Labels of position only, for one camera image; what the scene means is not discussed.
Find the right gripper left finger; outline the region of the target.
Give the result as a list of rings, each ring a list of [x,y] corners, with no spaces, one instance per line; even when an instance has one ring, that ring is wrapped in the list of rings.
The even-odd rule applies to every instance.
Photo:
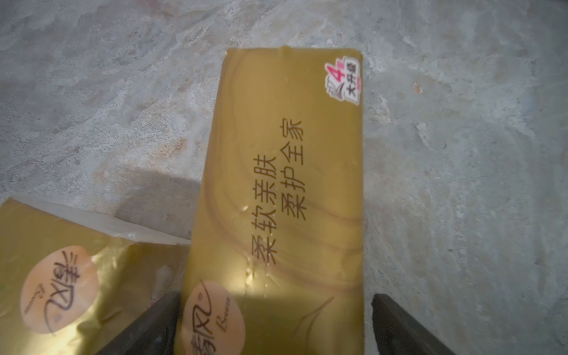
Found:
[[[174,354],[180,292],[171,291],[103,347],[100,355]]]

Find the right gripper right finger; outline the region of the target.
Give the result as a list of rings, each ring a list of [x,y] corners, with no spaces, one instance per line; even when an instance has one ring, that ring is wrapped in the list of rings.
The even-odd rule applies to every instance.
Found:
[[[387,294],[375,294],[372,308],[374,335],[380,354],[455,354]]]

